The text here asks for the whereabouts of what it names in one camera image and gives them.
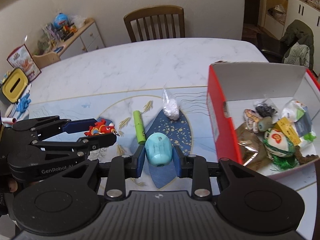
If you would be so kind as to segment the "wooden shelf cabinet unit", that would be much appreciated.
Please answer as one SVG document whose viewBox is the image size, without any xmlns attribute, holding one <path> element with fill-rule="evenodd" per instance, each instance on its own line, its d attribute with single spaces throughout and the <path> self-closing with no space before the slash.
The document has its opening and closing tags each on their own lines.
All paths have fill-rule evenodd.
<svg viewBox="0 0 320 240">
<path fill-rule="evenodd" d="M 306 24 L 313 33 L 310 53 L 312 72 L 319 77 L 319 0 L 264 0 L 264 34 L 257 35 L 258 49 L 270 62 L 281 62 L 295 41 L 281 42 L 295 20 Z"/>
</svg>

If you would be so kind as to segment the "red snack bag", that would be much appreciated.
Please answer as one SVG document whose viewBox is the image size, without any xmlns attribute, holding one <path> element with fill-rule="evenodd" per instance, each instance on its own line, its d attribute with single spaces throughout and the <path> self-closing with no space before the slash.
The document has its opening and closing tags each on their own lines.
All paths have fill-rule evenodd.
<svg viewBox="0 0 320 240">
<path fill-rule="evenodd" d="M 35 80 L 41 73 L 25 44 L 17 47 L 7 57 L 7 61 L 13 68 L 20 68 L 30 82 Z"/>
</svg>

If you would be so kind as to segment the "green cylindrical tube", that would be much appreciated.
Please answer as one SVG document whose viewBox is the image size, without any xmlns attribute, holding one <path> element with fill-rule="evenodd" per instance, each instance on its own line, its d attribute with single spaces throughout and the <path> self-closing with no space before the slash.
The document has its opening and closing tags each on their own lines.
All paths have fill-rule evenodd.
<svg viewBox="0 0 320 240">
<path fill-rule="evenodd" d="M 133 112 L 133 119 L 135 123 L 135 130 L 136 130 L 136 138 L 139 145 L 144 145 L 146 142 L 145 132 L 144 132 L 144 125 L 140 111 Z"/>
</svg>

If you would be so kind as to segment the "yellow cardboard box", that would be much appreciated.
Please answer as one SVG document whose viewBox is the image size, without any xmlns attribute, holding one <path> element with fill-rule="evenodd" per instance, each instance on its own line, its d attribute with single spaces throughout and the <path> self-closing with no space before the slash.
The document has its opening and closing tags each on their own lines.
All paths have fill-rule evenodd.
<svg viewBox="0 0 320 240">
<path fill-rule="evenodd" d="M 295 146 L 301 143 L 298 133 L 294 129 L 293 123 L 286 117 L 281 118 L 274 124 L 274 128 L 281 131 Z"/>
</svg>

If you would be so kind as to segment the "chair with green jacket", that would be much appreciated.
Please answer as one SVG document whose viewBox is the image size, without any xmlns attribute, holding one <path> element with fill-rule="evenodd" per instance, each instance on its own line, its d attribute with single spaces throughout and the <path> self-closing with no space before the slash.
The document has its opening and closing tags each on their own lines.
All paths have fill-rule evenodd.
<svg viewBox="0 0 320 240">
<path fill-rule="evenodd" d="M 257 48 L 269 62 L 298 65 L 313 70 L 313 32 L 300 20 L 290 23 L 279 40 L 258 33 Z"/>
</svg>

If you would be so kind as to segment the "bag of black screws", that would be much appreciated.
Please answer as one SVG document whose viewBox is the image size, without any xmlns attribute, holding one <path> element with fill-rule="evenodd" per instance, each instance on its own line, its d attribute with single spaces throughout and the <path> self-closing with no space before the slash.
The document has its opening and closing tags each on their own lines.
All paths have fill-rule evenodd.
<svg viewBox="0 0 320 240">
<path fill-rule="evenodd" d="M 273 117 L 277 114 L 278 109 L 273 103 L 273 101 L 269 98 L 264 100 L 256 101 L 254 104 L 255 111 L 262 117 Z"/>
</svg>

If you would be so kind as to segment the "green tasseled ball ornament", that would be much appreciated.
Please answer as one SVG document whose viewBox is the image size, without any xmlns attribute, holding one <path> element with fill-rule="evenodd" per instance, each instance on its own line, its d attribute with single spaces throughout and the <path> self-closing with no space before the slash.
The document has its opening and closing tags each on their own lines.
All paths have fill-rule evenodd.
<svg viewBox="0 0 320 240">
<path fill-rule="evenodd" d="M 281 131 L 270 128 L 264 134 L 264 146 L 268 157 L 280 170 L 289 170 L 298 166 L 293 142 Z"/>
</svg>

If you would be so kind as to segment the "white side cabinet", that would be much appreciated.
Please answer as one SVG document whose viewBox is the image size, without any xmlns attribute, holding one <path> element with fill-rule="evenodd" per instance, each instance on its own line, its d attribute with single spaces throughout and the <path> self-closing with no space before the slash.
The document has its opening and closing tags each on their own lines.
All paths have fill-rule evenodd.
<svg viewBox="0 0 320 240">
<path fill-rule="evenodd" d="M 58 52 L 52 50 L 43 55 L 33 55 L 33 60 L 40 69 L 70 57 L 105 48 L 105 43 L 95 20 L 87 18 L 83 27 L 57 47 L 62 49 Z"/>
</svg>

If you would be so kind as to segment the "blue globe toy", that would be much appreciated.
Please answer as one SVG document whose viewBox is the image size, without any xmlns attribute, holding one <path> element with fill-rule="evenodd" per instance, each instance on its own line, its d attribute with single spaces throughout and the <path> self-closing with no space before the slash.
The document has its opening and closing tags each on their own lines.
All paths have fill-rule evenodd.
<svg viewBox="0 0 320 240">
<path fill-rule="evenodd" d="M 54 21 L 53 21 L 53 25 L 56 29 L 60 29 L 65 25 L 69 25 L 69 19 L 68 16 L 66 14 L 63 13 L 59 13 Z"/>
</svg>

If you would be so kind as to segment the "red shoebox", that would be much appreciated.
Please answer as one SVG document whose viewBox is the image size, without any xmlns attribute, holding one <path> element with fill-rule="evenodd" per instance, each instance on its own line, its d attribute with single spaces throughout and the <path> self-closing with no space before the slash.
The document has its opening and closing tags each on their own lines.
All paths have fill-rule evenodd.
<svg viewBox="0 0 320 240">
<path fill-rule="evenodd" d="M 271 178 L 319 160 L 319 83 L 308 68 L 216 62 L 207 88 L 218 158 Z"/>
</svg>

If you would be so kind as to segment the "brown wooden chair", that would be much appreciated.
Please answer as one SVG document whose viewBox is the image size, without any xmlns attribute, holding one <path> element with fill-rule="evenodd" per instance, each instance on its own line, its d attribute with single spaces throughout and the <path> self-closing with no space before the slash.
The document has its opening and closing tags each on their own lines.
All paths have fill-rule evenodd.
<svg viewBox="0 0 320 240">
<path fill-rule="evenodd" d="M 164 38 L 185 38 L 184 9 L 176 5 L 155 5 L 124 16 L 131 42 Z"/>
</svg>

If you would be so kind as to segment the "yellow black tissue box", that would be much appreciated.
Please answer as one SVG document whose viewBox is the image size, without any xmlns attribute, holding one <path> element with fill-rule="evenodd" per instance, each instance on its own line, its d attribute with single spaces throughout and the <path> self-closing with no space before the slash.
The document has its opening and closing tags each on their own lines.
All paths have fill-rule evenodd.
<svg viewBox="0 0 320 240">
<path fill-rule="evenodd" d="M 15 68 L 1 84 L 1 102 L 5 105 L 16 103 L 28 86 L 23 70 Z"/>
</svg>

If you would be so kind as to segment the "red fish keychain toy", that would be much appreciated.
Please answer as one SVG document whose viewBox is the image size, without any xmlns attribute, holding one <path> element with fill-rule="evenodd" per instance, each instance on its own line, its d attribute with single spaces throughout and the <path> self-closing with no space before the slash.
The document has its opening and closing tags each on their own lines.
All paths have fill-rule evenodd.
<svg viewBox="0 0 320 240">
<path fill-rule="evenodd" d="M 90 126 L 89 130 L 84 133 L 87 137 L 101 134 L 115 134 L 116 136 L 119 136 L 114 123 L 107 121 L 106 119 L 101 119 L 100 121 L 95 122 L 94 125 Z"/>
</svg>

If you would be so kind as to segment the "light blue egg toy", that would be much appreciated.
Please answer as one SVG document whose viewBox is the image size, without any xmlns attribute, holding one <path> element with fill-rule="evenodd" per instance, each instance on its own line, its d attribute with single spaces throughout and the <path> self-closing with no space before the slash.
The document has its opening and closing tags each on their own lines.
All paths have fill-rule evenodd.
<svg viewBox="0 0 320 240">
<path fill-rule="evenodd" d="M 153 133 L 145 143 L 145 153 L 150 165 L 162 167 L 172 161 L 172 144 L 163 133 Z"/>
</svg>

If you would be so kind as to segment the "bag of white beads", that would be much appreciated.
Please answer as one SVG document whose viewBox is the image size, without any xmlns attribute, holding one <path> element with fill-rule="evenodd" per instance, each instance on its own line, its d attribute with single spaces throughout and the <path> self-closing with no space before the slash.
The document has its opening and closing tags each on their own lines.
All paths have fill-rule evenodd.
<svg viewBox="0 0 320 240">
<path fill-rule="evenodd" d="M 170 120 L 178 120 L 180 117 L 178 101 L 166 88 L 163 88 L 162 101 L 164 115 Z"/>
</svg>

